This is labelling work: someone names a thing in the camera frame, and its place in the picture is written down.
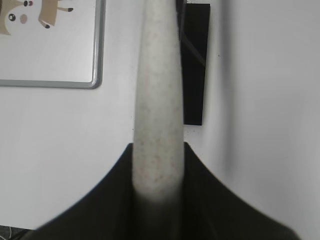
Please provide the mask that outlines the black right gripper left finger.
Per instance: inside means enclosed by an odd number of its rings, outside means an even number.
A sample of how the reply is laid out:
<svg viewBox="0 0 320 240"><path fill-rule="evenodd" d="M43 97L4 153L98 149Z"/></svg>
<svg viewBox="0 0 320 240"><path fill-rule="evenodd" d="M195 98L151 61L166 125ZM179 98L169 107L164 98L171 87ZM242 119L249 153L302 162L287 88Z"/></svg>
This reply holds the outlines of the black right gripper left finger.
<svg viewBox="0 0 320 240"><path fill-rule="evenodd" d="M134 186L130 143L110 172L72 207L35 230L31 240L158 240L152 202Z"/></svg>

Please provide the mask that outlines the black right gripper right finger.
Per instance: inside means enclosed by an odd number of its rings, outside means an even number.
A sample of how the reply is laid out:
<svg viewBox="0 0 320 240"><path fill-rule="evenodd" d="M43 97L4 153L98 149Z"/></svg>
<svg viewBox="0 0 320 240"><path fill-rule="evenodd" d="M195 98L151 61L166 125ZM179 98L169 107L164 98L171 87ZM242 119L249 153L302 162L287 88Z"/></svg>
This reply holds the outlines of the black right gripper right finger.
<svg viewBox="0 0 320 240"><path fill-rule="evenodd" d="M298 240L288 226L229 190L184 143L182 240Z"/></svg>

